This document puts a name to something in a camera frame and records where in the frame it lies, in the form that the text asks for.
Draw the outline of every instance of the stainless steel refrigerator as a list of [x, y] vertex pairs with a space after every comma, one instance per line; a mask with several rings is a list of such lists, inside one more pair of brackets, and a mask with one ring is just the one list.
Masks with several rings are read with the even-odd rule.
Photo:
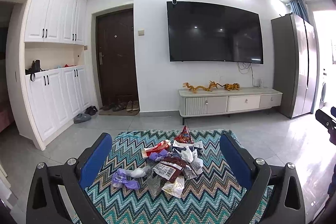
[[275, 18], [271, 23], [273, 88], [283, 93], [279, 111], [289, 118], [312, 112], [317, 72], [314, 28], [295, 14]]

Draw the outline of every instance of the tv screen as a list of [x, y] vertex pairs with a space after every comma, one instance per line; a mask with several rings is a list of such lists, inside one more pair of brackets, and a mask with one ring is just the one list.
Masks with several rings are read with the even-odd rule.
[[170, 61], [263, 64], [259, 15], [224, 5], [167, 1]]

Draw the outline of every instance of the zigzag patterned rug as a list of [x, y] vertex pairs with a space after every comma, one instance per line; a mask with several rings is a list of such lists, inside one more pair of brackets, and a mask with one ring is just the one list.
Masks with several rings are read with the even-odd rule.
[[[246, 189], [236, 181], [219, 149], [222, 134], [230, 134], [237, 140], [232, 131], [191, 131], [195, 141], [203, 141], [205, 155], [200, 158], [203, 159], [204, 167], [200, 176], [185, 182], [182, 198], [160, 191], [153, 199], [146, 177], [137, 179], [141, 185], [139, 190], [129, 190], [126, 187], [117, 189], [112, 186], [112, 173], [118, 168], [145, 166], [141, 148], [154, 146], [161, 140], [173, 140], [179, 133], [161, 130], [133, 131], [121, 133], [115, 138], [95, 182], [86, 188], [87, 194], [107, 223], [223, 224], [227, 220], [246, 193]], [[272, 187], [269, 186], [251, 223], [259, 222], [271, 192]], [[77, 216], [73, 222], [81, 224]]]

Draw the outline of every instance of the trash pile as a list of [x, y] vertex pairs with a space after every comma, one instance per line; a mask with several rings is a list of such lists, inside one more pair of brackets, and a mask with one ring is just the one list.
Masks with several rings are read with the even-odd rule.
[[203, 172], [203, 142], [194, 142], [189, 130], [184, 126], [182, 132], [170, 140], [163, 140], [154, 147], [143, 148], [141, 155], [147, 159], [143, 168], [127, 170], [119, 168], [112, 175], [112, 185], [138, 190], [140, 184], [135, 179], [147, 177], [147, 186], [153, 198], [160, 191], [181, 198], [184, 181], [194, 179]]

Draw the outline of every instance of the golden dragon figurine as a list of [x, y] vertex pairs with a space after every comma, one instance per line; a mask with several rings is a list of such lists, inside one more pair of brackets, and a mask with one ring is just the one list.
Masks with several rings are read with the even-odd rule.
[[217, 85], [219, 85], [221, 87], [224, 87], [224, 89], [226, 89], [228, 91], [231, 91], [231, 90], [240, 90], [240, 85], [238, 83], [221, 85], [221, 84], [216, 83], [214, 81], [210, 81], [208, 88], [206, 88], [206, 87], [204, 87], [202, 85], [194, 87], [193, 85], [190, 85], [188, 82], [183, 83], [183, 87], [187, 87], [193, 93], [196, 93], [198, 89], [203, 89], [205, 91], [212, 91], [211, 88], [216, 88], [217, 89], [218, 88]]

